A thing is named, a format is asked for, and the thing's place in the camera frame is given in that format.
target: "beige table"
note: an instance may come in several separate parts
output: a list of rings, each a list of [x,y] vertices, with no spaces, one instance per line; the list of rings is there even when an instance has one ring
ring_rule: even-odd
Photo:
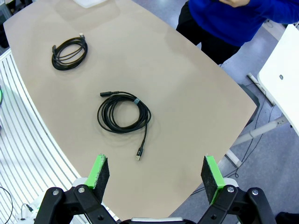
[[[212,60],[130,0],[84,9],[72,0],[39,0],[5,23],[16,64],[41,117],[76,170],[87,176],[108,156],[104,202],[120,219],[166,217],[200,184],[203,156],[219,161],[255,105]],[[52,46],[84,33],[86,60],[52,67]],[[97,123],[101,91],[129,91],[153,114],[142,160],[143,130],[119,135]],[[120,124],[134,119],[120,106]]]

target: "white slatted panel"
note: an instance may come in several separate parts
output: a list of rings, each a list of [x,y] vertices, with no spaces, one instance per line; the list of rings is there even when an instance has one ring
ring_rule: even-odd
[[[68,190],[79,174],[67,160],[38,114],[9,49],[0,57],[0,186],[14,202],[8,223],[16,223],[23,203],[33,202],[49,187]],[[109,210],[115,220],[118,217]],[[0,221],[9,217],[9,196],[0,189]],[[84,217],[73,220],[85,223]]]

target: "bolt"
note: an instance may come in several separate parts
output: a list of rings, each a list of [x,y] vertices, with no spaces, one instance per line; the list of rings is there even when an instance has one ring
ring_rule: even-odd
[[[79,193],[83,193],[84,191],[85,191],[84,188],[79,188],[79,189],[78,189],[78,192],[79,192]]]
[[[233,193],[235,191],[235,189],[233,187],[228,187],[228,192],[229,193]]]
[[[54,190],[53,191],[53,195],[58,195],[59,191],[58,190]]]
[[[251,192],[253,195],[258,195],[258,191],[257,190],[252,190],[252,192]]]

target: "gray floor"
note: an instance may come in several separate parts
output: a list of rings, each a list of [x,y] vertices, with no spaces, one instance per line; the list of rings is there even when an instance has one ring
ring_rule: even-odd
[[[135,2],[175,28],[185,0],[135,0]],[[246,43],[221,67],[237,83],[250,84],[246,74],[251,72],[256,76],[276,44],[277,40],[268,31],[261,28],[251,42]],[[262,106],[263,95],[254,85],[249,85],[248,88],[258,96]],[[272,108],[265,101],[257,121],[257,127],[268,123],[271,110]],[[276,119],[280,115],[281,111],[276,106],[272,110],[270,120]],[[244,132],[254,129],[256,119],[244,129]],[[297,134],[289,124],[286,124],[264,134],[256,146],[258,140],[259,138],[253,140],[249,151],[254,148],[255,150],[239,169],[239,178],[233,178],[237,180],[243,190],[251,187],[262,188],[274,214],[280,211],[299,213],[299,194],[297,194],[299,173],[296,172],[299,169],[299,138]],[[245,142],[231,149],[241,159],[249,144],[250,142]],[[226,157],[221,160],[219,166],[223,175],[234,170],[234,166]],[[180,216],[197,222],[207,208],[206,194],[202,191],[190,196],[172,216]],[[223,223],[234,224],[236,222],[237,219],[234,216],[227,216]]]

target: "person's leg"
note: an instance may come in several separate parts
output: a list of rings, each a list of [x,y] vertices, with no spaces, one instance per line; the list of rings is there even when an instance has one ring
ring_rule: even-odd
[[[177,31],[195,45],[202,41],[203,30],[191,16],[188,2],[182,7],[178,18]]]
[[[222,64],[238,52],[241,47],[226,43],[211,34],[201,42],[201,50],[208,55],[216,64]]]

